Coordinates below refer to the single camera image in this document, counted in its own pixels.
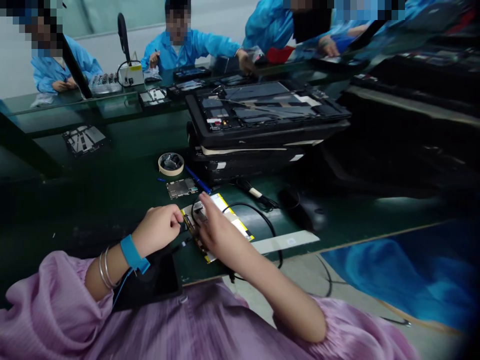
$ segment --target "blue mat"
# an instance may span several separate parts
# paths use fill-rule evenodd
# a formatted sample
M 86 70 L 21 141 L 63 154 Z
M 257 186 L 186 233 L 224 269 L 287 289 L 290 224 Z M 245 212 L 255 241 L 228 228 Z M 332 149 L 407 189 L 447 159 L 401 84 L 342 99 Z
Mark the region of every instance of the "blue mat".
M 419 320 L 469 332 L 479 310 L 479 234 L 480 221 L 457 220 L 322 256 L 354 288 Z

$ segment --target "hand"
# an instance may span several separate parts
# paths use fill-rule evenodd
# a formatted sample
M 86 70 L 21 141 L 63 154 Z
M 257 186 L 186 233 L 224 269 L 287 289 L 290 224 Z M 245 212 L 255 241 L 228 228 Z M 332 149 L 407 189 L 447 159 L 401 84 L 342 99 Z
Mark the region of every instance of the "hand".
M 69 89 L 77 88 L 77 83 L 75 82 L 74 78 L 70 76 L 70 78 L 66 81 L 66 86 Z
M 160 61 L 160 51 L 154 52 L 150 55 L 150 69 L 155 68 Z
M 318 47 L 321 48 L 329 58 L 340 56 L 337 44 L 332 40 L 330 35 L 325 35 L 318 41 Z
M 65 81 L 55 81 L 51 87 L 53 90 L 55 90 L 57 93 L 63 93 L 66 92 L 69 87 Z
M 170 244 L 180 232 L 184 217 L 177 205 L 152 207 L 131 234 L 138 254 L 145 258 Z
M 360 25 L 356 27 L 352 27 L 350 30 L 348 30 L 347 35 L 351 37 L 357 37 L 362 35 L 365 30 L 367 30 L 369 26 L 368 25 Z
M 207 223 L 200 223 L 201 242 L 226 266 L 244 276 L 250 264 L 264 257 L 249 243 L 205 192 L 200 201 Z
M 240 64 L 240 70 L 242 70 L 245 75 L 258 76 L 257 68 L 253 61 L 250 60 L 250 56 L 245 50 L 239 49 L 236 52 L 236 57 L 238 58 L 238 62 Z

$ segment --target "circuit board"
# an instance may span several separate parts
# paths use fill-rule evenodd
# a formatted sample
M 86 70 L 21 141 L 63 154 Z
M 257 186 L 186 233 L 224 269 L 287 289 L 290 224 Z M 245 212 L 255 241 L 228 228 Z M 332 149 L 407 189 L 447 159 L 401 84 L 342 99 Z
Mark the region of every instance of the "circuit board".
M 169 182 L 166 184 L 166 188 L 171 200 L 199 192 L 199 188 L 192 178 Z

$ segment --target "bracelet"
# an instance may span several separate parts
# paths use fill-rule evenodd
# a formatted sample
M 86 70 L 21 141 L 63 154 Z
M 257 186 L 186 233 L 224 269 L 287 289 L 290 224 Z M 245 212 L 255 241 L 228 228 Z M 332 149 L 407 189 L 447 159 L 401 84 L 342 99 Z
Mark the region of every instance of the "bracelet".
M 112 287 L 107 283 L 104 277 L 104 272 L 102 270 L 102 255 L 103 255 L 103 252 L 100 253 L 100 257 L 98 258 L 98 268 L 100 269 L 100 277 L 103 283 L 105 284 L 105 286 L 107 287 L 107 289 L 112 290 Z
M 110 246 L 106 247 L 105 256 L 103 257 L 104 263 L 105 263 L 105 274 L 106 274 L 106 279 L 108 280 L 108 283 L 110 284 L 110 289 L 115 289 L 118 285 L 120 285 L 120 280 L 116 284 L 114 284 L 112 282 L 112 279 L 110 279 L 109 267 L 107 265 L 107 253 L 109 252 L 109 248 L 110 248 Z

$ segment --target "gray floor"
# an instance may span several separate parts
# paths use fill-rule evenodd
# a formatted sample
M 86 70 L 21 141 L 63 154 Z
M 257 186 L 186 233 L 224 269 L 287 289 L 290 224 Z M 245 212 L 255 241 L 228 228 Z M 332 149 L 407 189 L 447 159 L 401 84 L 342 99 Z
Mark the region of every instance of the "gray floor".
M 338 274 L 323 261 L 330 272 L 333 281 L 341 281 Z M 329 283 L 325 279 L 327 273 L 315 254 L 287 259 L 282 267 L 282 272 L 298 284 L 306 292 L 318 296 L 324 296 L 329 289 Z M 244 297 L 250 308 L 259 314 L 271 325 L 272 308 L 264 297 L 250 284 L 245 281 L 236 281 L 235 284 L 230 283 L 230 279 L 223 279 L 228 287 L 234 292 Z M 333 284 L 332 298 L 342 299 L 350 305 L 378 316 L 401 321 L 373 297 L 366 295 L 350 285 Z M 450 360 L 455 359 L 461 347 L 464 336 L 452 335 L 431 330 L 429 328 L 412 324 L 411 327 L 402 325 L 397 326 L 417 349 L 420 357 L 424 360 Z

